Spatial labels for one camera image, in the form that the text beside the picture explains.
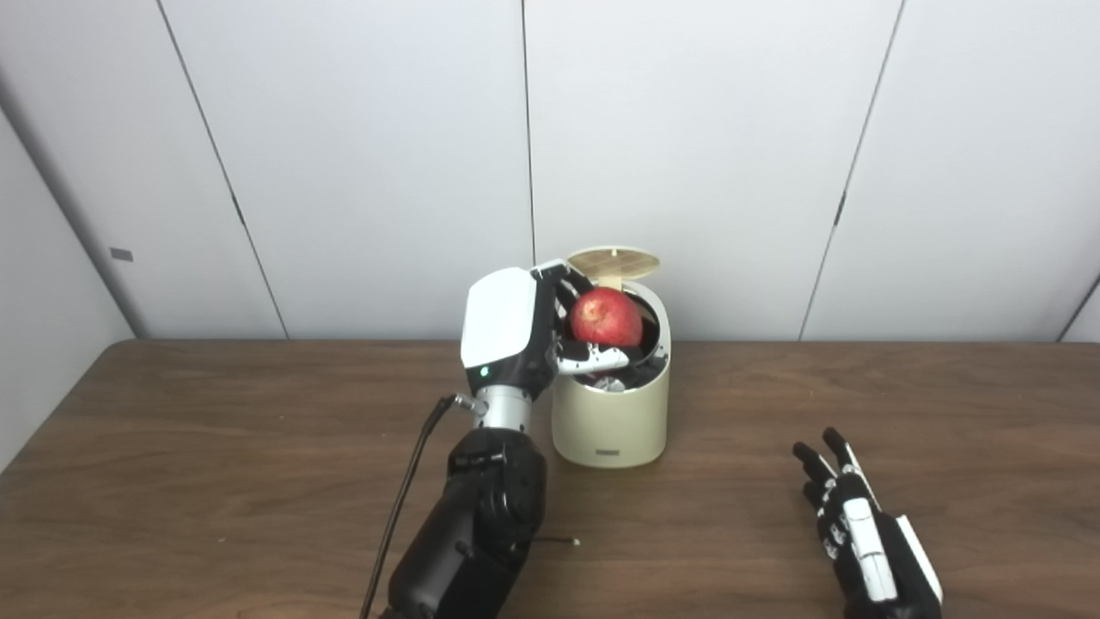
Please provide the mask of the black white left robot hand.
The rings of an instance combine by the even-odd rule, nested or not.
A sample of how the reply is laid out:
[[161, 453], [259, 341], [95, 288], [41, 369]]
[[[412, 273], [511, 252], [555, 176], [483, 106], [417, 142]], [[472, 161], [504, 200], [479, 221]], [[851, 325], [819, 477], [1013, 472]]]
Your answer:
[[538, 399], [556, 377], [617, 371], [644, 360], [640, 347], [572, 338], [566, 310], [593, 283], [565, 259], [492, 272], [468, 291], [461, 360], [473, 393], [515, 388]]

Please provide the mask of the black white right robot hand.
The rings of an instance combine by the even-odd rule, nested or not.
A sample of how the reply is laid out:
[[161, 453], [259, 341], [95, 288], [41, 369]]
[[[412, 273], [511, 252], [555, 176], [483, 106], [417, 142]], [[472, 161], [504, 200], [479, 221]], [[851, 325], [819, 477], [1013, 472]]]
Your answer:
[[908, 520], [881, 508], [855, 450], [836, 428], [822, 431], [836, 464], [803, 442], [792, 453], [806, 474], [803, 496], [820, 545], [840, 585], [845, 618], [941, 618], [943, 587]]

